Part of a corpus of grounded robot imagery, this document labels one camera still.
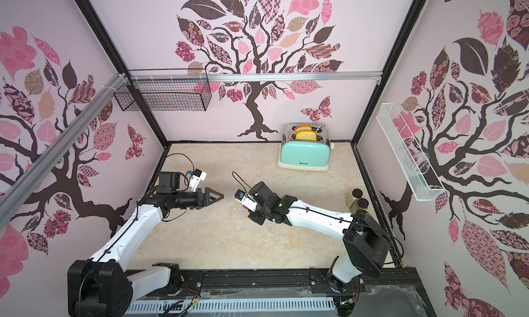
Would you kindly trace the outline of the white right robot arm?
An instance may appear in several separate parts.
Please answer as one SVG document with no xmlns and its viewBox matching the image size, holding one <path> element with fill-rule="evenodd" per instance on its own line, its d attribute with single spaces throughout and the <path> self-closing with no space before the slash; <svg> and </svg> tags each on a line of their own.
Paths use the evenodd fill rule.
<svg viewBox="0 0 529 317">
<path fill-rule="evenodd" d="M 264 182 L 250 191 L 239 190 L 235 195 L 248 218 L 263 225 L 266 220 L 288 226 L 305 227 L 341 241 L 346 256 L 333 261 L 325 277 L 331 289 L 344 292 L 346 285 L 362 275 L 378 278 L 391 247 L 391 236 L 365 210 L 353 214 L 334 212 L 310 205 L 296 197 L 279 197 Z"/>
</svg>

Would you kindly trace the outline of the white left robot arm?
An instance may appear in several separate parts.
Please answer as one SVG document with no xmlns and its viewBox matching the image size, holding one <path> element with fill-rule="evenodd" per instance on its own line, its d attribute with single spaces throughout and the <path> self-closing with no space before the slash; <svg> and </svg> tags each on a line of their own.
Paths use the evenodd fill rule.
<svg viewBox="0 0 529 317">
<path fill-rule="evenodd" d="M 157 263 L 147 270 L 127 275 L 129 262 L 148 234 L 165 221 L 173 209 L 199 210 L 224 198 L 210 188 L 194 192 L 156 193 L 142 197 L 136 211 L 116 236 L 89 259 L 75 261 L 68 270 L 68 314 L 70 316 L 123 316 L 129 306 L 161 290 L 181 290 L 183 279 L 177 264 Z"/>
</svg>

